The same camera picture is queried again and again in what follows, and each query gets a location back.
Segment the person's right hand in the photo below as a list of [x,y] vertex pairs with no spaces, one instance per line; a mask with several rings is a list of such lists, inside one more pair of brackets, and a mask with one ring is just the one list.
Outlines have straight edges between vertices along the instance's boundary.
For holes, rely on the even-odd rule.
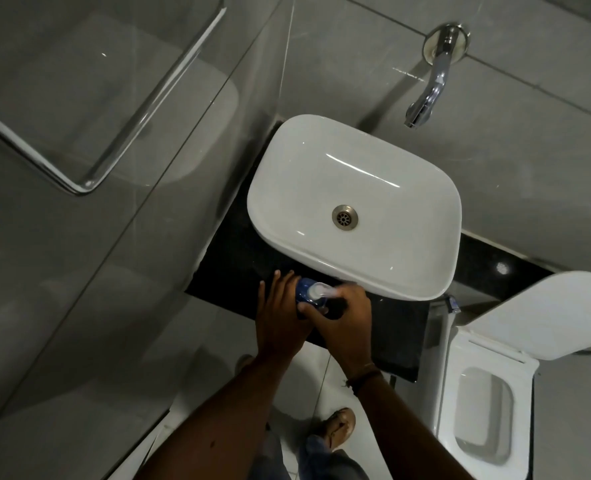
[[312,321],[326,346],[349,380],[373,368],[371,360],[371,302],[365,290],[356,284],[337,287],[345,298],[347,310],[337,320]]

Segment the person's left hand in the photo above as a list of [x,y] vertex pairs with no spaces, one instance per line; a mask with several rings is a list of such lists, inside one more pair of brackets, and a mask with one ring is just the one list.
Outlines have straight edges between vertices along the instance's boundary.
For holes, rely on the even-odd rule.
[[300,276],[293,271],[282,275],[276,270],[271,286],[267,288],[269,311],[266,316],[258,316],[257,302],[255,327],[258,356],[285,367],[313,331],[310,321],[298,319],[295,290],[299,281]]

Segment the blue soap pump bottle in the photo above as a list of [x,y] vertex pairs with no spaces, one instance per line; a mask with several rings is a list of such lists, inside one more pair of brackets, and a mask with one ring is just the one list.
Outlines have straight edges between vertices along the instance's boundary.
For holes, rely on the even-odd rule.
[[348,308],[347,301],[338,295],[336,287],[311,278],[300,279],[295,288],[295,302],[296,305],[309,303],[330,320],[339,319]]

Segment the person's left forearm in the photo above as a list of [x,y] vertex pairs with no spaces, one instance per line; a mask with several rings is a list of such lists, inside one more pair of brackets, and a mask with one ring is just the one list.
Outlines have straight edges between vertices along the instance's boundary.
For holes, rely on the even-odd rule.
[[290,363],[258,354],[176,428],[134,480],[246,480]]

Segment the person's right forearm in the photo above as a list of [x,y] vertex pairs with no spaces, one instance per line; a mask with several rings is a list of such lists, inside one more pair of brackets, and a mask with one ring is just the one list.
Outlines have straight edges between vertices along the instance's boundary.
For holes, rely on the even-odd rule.
[[393,480],[475,480],[372,368],[346,381],[358,398]]

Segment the metal sink drain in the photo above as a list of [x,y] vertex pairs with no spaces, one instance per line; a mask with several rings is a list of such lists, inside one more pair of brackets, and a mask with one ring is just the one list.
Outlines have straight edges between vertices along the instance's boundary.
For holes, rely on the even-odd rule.
[[355,209],[348,205],[338,205],[332,210],[332,222],[343,231],[351,231],[359,223],[359,217]]

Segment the white ceramic sink basin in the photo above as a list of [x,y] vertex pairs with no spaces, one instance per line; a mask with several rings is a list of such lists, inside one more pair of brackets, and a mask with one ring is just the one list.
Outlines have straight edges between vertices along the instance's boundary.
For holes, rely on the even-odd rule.
[[[332,222],[338,205],[359,223]],[[276,131],[247,196],[250,220],[274,249],[371,293],[430,301],[450,286],[462,208],[434,164],[329,118],[301,114]]]

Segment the brown sandal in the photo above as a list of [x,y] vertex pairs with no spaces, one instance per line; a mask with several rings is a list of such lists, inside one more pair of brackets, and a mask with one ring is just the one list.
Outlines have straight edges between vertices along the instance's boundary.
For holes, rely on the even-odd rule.
[[351,408],[344,407],[322,421],[314,430],[313,435],[321,438],[323,444],[330,451],[336,451],[351,437],[355,425],[354,411]]

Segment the blue jeans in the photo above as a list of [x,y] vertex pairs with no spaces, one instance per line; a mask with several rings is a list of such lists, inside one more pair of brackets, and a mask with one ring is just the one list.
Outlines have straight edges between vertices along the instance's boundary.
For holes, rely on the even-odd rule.
[[[370,480],[344,451],[332,451],[320,436],[309,435],[298,451],[299,480]],[[280,437],[266,429],[247,480],[292,480],[284,464]]]

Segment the glass shower partition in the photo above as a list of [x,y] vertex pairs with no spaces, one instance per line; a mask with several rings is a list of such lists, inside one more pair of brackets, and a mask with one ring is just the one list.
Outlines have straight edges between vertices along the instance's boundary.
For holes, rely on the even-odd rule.
[[[221,0],[0,0],[0,120],[80,181]],[[0,480],[137,469],[212,316],[185,293],[275,123],[294,0],[223,0],[92,193],[0,140]]]

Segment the white toilet bowl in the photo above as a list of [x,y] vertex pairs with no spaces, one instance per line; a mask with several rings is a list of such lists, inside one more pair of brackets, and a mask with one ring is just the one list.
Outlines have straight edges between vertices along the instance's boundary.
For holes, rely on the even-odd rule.
[[475,480],[526,480],[539,361],[466,327],[450,331],[434,433]]

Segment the white toilet lid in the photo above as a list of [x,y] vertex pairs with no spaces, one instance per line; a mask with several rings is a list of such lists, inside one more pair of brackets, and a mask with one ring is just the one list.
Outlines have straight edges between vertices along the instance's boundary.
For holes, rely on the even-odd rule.
[[480,315],[467,327],[538,360],[591,347],[591,273],[556,273]]

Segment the chrome wall faucet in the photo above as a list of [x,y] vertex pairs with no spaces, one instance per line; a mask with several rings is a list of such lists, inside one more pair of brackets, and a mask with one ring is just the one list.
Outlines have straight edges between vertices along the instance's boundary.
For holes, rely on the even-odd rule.
[[428,121],[444,91],[451,65],[460,62],[469,48],[469,32],[460,23],[444,23],[424,40],[422,55],[431,66],[426,88],[405,114],[405,126],[417,128]]

